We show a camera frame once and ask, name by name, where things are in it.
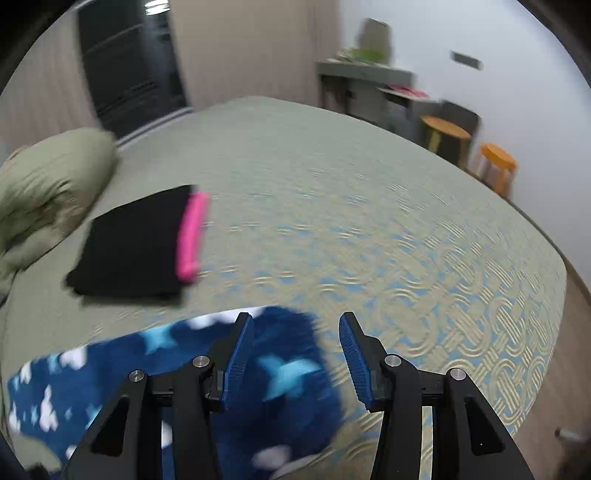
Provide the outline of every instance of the bolt head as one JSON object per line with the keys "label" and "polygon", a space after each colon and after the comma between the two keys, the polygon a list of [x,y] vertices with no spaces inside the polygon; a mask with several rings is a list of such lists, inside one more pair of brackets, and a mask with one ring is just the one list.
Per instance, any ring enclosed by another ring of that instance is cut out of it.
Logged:
{"label": "bolt head", "polygon": [[145,377],[145,373],[142,372],[141,370],[134,370],[129,374],[129,379],[132,382],[139,382],[140,380],[142,380]]}
{"label": "bolt head", "polygon": [[400,360],[398,355],[388,355],[386,358],[384,358],[384,362],[390,367],[399,367],[402,363],[402,360]]}
{"label": "bolt head", "polygon": [[466,378],[466,372],[461,368],[452,368],[452,371],[449,372],[454,380],[464,380]]}
{"label": "bolt head", "polygon": [[197,368],[203,368],[209,365],[209,358],[205,355],[199,355],[193,358],[193,365]]}

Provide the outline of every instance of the patterned bedspread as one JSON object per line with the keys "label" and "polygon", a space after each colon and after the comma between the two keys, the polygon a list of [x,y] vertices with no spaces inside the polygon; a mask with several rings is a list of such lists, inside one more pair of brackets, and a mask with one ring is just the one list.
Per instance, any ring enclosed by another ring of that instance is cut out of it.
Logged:
{"label": "patterned bedspread", "polygon": [[[3,379],[92,339],[248,304],[293,306],[317,318],[346,422],[324,454],[292,475],[366,479],[381,416],[356,399],[340,349],[338,319],[352,310],[367,334],[419,368],[465,369],[509,431],[519,428],[556,342],[566,272],[490,190],[372,125],[245,98],[124,149],[92,216],[184,183],[210,192],[212,204],[203,271],[181,304],[93,304],[66,292],[61,282],[86,224],[17,278]],[[430,422],[425,409],[425,472]],[[18,439],[16,447],[25,461],[51,462],[39,445]]]}

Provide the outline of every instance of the blue gripper pad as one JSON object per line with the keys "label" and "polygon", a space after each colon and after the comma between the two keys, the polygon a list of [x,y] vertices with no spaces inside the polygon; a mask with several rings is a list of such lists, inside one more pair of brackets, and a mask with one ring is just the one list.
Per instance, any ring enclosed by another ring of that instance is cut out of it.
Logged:
{"label": "blue gripper pad", "polygon": [[340,345],[345,354],[345,360],[347,361],[347,367],[349,367],[349,373],[351,374],[351,379],[355,386],[357,398],[368,410],[370,410],[375,402],[371,390],[371,374],[359,344],[359,341],[365,340],[365,335],[363,335],[359,324],[355,320],[356,326],[363,337],[359,338],[359,332],[355,332],[353,329],[355,325],[352,326],[349,323],[348,313],[350,312],[345,312],[339,319]]}
{"label": "blue gripper pad", "polygon": [[240,390],[242,377],[246,369],[246,362],[251,354],[252,343],[255,336],[255,326],[250,314],[242,325],[242,330],[238,335],[234,350],[232,351],[224,373],[224,386],[220,403],[224,410],[231,407]]}

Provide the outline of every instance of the black cloth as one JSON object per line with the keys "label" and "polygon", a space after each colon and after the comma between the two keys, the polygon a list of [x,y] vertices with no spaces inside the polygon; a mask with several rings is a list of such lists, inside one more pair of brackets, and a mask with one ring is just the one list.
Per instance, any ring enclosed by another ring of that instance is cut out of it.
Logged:
{"label": "black cloth", "polygon": [[97,217],[66,284],[93,297],[178,296],[183,283],[176,275],[177,237],[192,190],[165,190]]}

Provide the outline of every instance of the orange stool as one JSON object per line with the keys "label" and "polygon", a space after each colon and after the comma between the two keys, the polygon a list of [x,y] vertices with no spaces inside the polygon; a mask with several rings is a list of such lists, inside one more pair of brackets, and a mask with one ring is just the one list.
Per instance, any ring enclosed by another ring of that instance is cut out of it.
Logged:
{"label": "orange stool", "polygon": [[491,164],[497,167],[499,169],[499,174],[496,178],[494,191],[503,198],[506,198],[507,183],[505,180],[505,172],[508,171],[511,174],[515,174],[515,171],[517,170],[517,162],[505,150],[492,143],[483,143],[480,146],[480,153],[489,161],[484,175],[481,178],[486,178],[491,169]]}

